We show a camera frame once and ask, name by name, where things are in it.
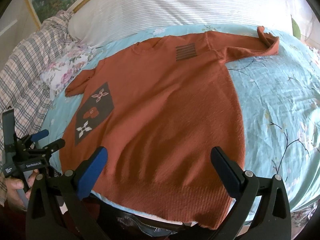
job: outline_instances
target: pink flower design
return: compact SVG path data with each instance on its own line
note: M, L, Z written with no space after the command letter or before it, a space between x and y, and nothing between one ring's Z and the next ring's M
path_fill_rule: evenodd
M98 102L101 100L102 97L104 97L104 96L106 96L106 95L108 95L108 94L109 94L109 93L108 93L108 92L104 92L104 89L102 88L102 89L99 91L98 94L94 94L94 95L92 95L91 97L92 97L92 98L97 98L97 99L96 99L96 103L98 103Z
M69 69L66 73L64 73L61 78L61 84L67 83L72 77L72 74L73 74L72 69Z

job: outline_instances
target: checkered fabric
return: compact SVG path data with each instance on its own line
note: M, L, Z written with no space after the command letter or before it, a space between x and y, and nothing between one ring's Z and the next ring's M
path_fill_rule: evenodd
M60 11L43 22L41 30L21 41L0 72L0 171L4 150L2 113L14 108L18 137L38 132L51 105L49 88L39 79L44 68L60 56L72 41L68 22L72 14ZM4 176L0 175L0 204L6 200Z

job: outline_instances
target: black bracket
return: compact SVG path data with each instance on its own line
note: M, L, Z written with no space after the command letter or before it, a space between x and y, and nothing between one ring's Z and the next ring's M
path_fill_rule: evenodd
M2 126L4 134L4 155L3 155L3 173L4 177L10 176L21 179L24 184L23 191L29 190L29 185L24 176L24 172L39 169L42 173L48 173L50 176L57 174L57 171L49 164L52 154L64 147L65 141L58 139L42 149L31 146L40 139L49 135L48 130L40 131L36 134L26 135L23 138L17 138L15 133L14 110L8 110L2 114Z

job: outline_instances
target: tree branch print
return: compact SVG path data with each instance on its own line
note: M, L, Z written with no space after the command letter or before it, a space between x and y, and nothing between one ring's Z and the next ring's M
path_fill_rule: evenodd
M282 127L280 127L279 125L277 125L277 124L275 124L275 123L273 123L273 122L270 122L269 126L272 126L272 125L280 128L280 130L283 130ZM282 158L281 158L281 160L280 160L279 165L277 166L277 165L276 165L276 162L275 162L274 160L272 160L272 163L273 163L273 165L274 165L273 168L276 170L277 174L279 174L279 170L280 170L280 167L281 167L281 164L282 164L284 155L285 155L285 153L287 152L287 149L288 149L289 146L292 145L293 143L295 143L295 142L301 143L301 145L303 146L304 150L305 150L305 151L308 153L308 155L309 155L309 151L308 151L307 148L304 146L304 144L300 141L300 139L296 139L296 140L294 140L294 141L292 141L292 142L289 143L289 136L288 136L288 131L287 131L287 129L286 129L285 131L283 131L283 134L284 134L284 137L285 137L285 140L286 140L286 146L285 146L284 152L283 152L283 154L282 154Z

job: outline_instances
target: pink flower print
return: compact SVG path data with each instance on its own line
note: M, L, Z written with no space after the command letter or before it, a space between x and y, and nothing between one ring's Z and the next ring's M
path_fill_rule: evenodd
M80 68L82 68L84 65L84 62L79 62L78 64L75 65L75 72L78 71Z
M97 98L96 99L96 102L98 103L100 101L100 99L106 95L108 95L109 93L108 92L104 92L104 89L102 88L98 94L94 94L92 95L91 97L92 98Z
M69 69L66 73L64 73L61 78L61 84L67 83L70 80L70 78L72 77L72 74L73 74L72 69Z

